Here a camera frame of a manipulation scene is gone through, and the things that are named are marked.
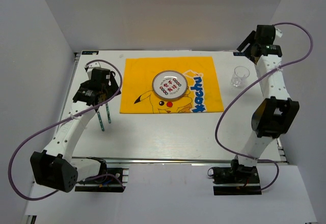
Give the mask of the knife with teal handle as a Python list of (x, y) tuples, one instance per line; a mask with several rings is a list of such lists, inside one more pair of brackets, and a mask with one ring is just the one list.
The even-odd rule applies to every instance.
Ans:
[(105, 108), (106, 108), (107, 120), (108, 120), (108, 123), (110, 124), (112, 121), (111, 121), (111, 114), (110, 114), (110, 108), (109, 108), (108, 103), (105, 104)]

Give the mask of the clear drinking glass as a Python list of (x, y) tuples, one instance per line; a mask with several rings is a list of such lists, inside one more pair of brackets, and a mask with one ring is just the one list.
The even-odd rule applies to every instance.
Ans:
[(250, 71), (244, 66), (237, 66), (234, 68), (231, 84), (234, 87), (242, 88), (246, 84), (247, 78), (250, 76)]

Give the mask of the fork with teal handle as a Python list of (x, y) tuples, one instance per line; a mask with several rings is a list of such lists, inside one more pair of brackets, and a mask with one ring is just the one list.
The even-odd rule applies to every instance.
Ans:
[(98, 121), (99, 121), (99, 124), (100, 124), (101, 131), (105, 131), (100, 110), (97, 111), (97, 116), (98, 116)]

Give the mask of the round patterned plate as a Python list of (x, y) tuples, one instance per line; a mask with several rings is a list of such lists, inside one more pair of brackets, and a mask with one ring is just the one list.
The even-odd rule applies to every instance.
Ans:
[(188, 84), (185, 76), (177, 71), (158, 73), (152, 81), (154, 93), (165, 100), (176, 100), (185, 95)]

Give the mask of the yellow Pikachu cloth placemat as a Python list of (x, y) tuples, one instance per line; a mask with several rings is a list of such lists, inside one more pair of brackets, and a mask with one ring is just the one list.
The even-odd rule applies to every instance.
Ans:
[[(162, 99), (152, 89), (154, 77), (167, 70), (180, 72), (187, 80), (186, 93), (179, 99)], [(120, 113), (219, 113), (223, 110), (218, 77), (211, 57), (158, 57), (126, 60)]]

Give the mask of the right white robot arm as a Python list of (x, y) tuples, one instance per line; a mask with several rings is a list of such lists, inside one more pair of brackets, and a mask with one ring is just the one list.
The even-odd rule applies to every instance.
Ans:
[(274, 45), (279, 35), (273, 25), (258, 25), (238, 47), (255, 65), (263, 101), (252, 115), (248, 141), (231, 162), (230, 177), (237, 183), (255, 173), (263, 151), (273, 140), (287, 133), (300, 108), (285, 87), (280, 67), (282, 51), (279, 45)]

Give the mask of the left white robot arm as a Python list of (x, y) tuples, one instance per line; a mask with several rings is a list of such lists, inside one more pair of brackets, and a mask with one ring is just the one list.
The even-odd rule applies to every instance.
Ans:
[(55, 190), (70, 192), (76, 183), (92, 178), (107, 179), (104, 160), (97, 157), (74, 159), (72, 154), (87, 124), (97, 114), (98, 105), (121, 92), (115, 72), (102, 68), (100, 60), (85, 66), (88, 80), (81, 83), (69, 111), (67, 122), (57, 130), (42, 152), (30, 157), (36, 183)]

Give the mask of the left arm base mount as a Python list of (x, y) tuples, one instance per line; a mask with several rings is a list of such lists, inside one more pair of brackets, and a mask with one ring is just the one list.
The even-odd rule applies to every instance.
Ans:
[(78, 171), (75, 191), (124, 192), (128, 182), (128, 165), (97, 157), (74, 158), (71, 164)]

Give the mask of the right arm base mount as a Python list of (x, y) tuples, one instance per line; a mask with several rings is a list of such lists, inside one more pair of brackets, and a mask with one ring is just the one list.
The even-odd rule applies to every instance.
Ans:
[(262, 194), (255, 166), (246, 167), (233, 160), (229, 167), (209, 168), (207, 174), (213, 180), (213, 193), (216, 196)]

